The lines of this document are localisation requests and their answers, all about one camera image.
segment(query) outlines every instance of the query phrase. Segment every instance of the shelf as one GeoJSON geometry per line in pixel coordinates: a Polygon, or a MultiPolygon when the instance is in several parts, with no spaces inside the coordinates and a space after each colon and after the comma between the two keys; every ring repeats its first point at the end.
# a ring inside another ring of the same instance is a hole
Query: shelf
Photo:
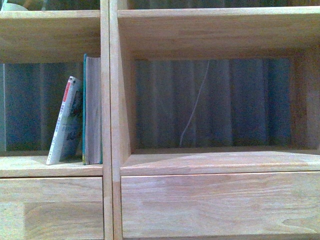
{"type": "Polygon", "coordinates": [[[320,151],[283,147],[138,150],[121,176],[320,171],[320,151]]]}
{"type": "Polygon", "coordinates": [[[100,11],[0,12],[0,63],[82,62],[100,55],[100,11]]]}
{"type": "Polygon", "coordinates": [[[118,10],[136,59],[288,57],[320,43],[320,6],[118,10]]]}
{"type": "Polygon", "coordinates": [[[0,178],[102,176],[102,165],[83,165],[80,159],[72,163],[46,165],[48,155],[2,156],[0,178]]]}

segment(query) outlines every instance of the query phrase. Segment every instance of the book spine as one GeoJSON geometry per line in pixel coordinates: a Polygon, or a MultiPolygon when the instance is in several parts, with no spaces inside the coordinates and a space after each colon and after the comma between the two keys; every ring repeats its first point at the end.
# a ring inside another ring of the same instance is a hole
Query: book spine
{"type": "Polygon", "coordinates": [[[83,57],[83,99],[82,99],[82,163],[86,165],[86,67],[87,54],[83,57]]]}
{"type": "Polygon", "coordinates": [[[58,115],[58,120],[55,125],[54,134],[53,134],[53,138],[52,138],[52,142],[51,142],[51,146],[50,146],[50,151],[49,151],[49,155],[48,155],[48,158],[46,161],[47,165],[50,165],[50,164],[53,164],[56,162],[56,160],[54,159],[55,157],[57,157],[57,156],[54,156],[54,151],[56,151],[55,145],[57,143],[58,133],[60,132],[59,130],[60,130],[60,128],[63,127],[64,122],[66,121],[64,116],[68,115],[67,111],[68,111],[69,107],[66,107],[66,105],[67,105],[67,102],[70,102],[67,100],[69,98],[68,94],[70,94],[70,92],[72,92],[72,82],[73,82],[73,79],[70,77],[67,84],[66,84],[66,87],[65,87],[65,91],[64,91],[64,95],[63,95],[63,99],[62,99],[62,104],[61,104],[60,112],[58,115]]]}

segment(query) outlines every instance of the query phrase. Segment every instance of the book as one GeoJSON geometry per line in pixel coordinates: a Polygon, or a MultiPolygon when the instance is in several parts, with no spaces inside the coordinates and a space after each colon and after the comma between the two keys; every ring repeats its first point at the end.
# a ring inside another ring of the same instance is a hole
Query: book
{"type": "Polygon", "coordinates": [[[84,55],[82,162],[102,164],[101,58],[84,55]]]}
{"type": "Polygon", "coordinates": [[[76,154],[82,134],[83,82],[70,76],[65,87],[47,165],[57,164],[76,154]]]}

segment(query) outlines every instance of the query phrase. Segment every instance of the thick book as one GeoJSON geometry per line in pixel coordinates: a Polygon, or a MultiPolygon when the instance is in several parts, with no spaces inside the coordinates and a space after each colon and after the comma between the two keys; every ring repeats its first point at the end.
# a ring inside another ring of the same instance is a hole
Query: thick book
{"type": "Polygon", "coordinates": [[[101,58],[84,55],[82,161],[102,164],[101,58]]]}

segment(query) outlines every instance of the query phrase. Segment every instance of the red label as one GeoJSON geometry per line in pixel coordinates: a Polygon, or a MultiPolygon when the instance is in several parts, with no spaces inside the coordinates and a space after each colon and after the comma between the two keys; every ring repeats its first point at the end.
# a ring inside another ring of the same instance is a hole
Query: red label
{"type": "Polygon", "coordinates": [[[68,81],[68,83],[66,84],[66,88],[65,88],[64,96],[63,96],[63,102],[65,102],[67,100],[67,95],[68,95],[70,84],[71,84],[71,81],[68,81]]]}

